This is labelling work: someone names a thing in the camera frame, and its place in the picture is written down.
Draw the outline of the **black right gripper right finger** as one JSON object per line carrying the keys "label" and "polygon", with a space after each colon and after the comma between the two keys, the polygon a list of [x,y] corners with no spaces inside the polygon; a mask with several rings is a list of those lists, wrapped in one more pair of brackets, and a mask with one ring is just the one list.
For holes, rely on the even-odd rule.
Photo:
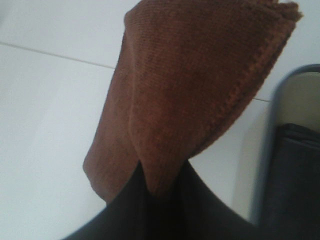
{"label": "black right gripper right finger", "polygon": [[225,205],[189,162],[175,182],[161,240],[258,240],[256,227]]}

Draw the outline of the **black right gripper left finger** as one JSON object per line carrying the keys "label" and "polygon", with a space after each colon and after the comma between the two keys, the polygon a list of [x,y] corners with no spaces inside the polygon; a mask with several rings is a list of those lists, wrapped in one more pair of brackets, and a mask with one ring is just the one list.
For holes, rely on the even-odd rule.
{"label": "black right gripper left finger", "polygon": [[159,240],[157,203],[147,190],[142,167],[138,166],[115,199],[65,239]]}

